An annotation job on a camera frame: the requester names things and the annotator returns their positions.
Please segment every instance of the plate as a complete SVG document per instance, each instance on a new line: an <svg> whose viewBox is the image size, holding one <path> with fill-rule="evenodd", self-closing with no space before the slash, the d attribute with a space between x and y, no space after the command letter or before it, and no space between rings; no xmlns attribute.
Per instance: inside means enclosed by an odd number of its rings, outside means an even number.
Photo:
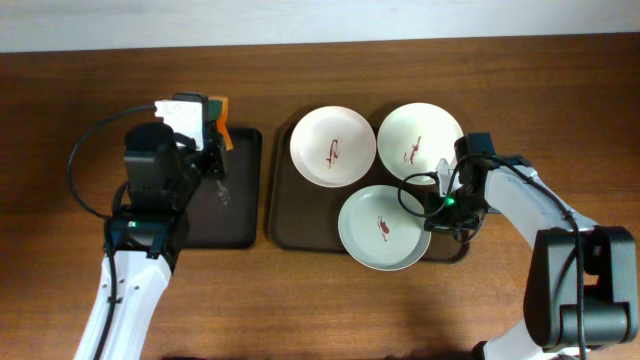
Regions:
<svg viewBox="0 0 640 360"><path fill-rule="evenodd" d="M454 143L462 129L444 109L425 103L413 103L395 109L378 131L378 153L384 166L402 180L415 173L435 171L440 159L455 164ZM408 181L431 185L435 181L419 176Z"/></svg>
<svg viewBox="0 0 640 360"><path fill-rule="evenodd" d="M291 134L291 159L302 176L324 187L363 177L376 157L371 125L357 112L326 106L305 115Z"/></svg>
<svg viewBox="0 0 640 360"><path fill-rule="evenodd" d="M402 200L411 210L422 205L403 191ZM427 251L431 233L423 220L406 212L398 203L398 189L374 185L351 195L338 217L340 240L349 254L365 266L393 271L406 268Z"/></svg>

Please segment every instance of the wooden table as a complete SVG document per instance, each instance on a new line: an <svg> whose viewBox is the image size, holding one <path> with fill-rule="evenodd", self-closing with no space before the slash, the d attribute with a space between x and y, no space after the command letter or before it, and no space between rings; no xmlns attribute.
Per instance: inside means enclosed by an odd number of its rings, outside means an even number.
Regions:
<svg viewBox="0 0 640 360"><path fill-rule="evenodd" d="M521 319L531 251L502 216L462 263L395 273L267 239L275 130L322 105L380 122L401 104L437 104L465 132L491 132L499 153L524 154L583 214L640 236L638 34L4 54L0 357L73 356L103 239L67 192L70 148L100 118L178 91L228 95L230 125L262 132L259 233L248 251L181 254L145 359L467 350ZM123 136L149 120L122 120L82 148L75 176L89 203L108 209L125 178ZM590 358L639 353L636 341Z"/></svg>

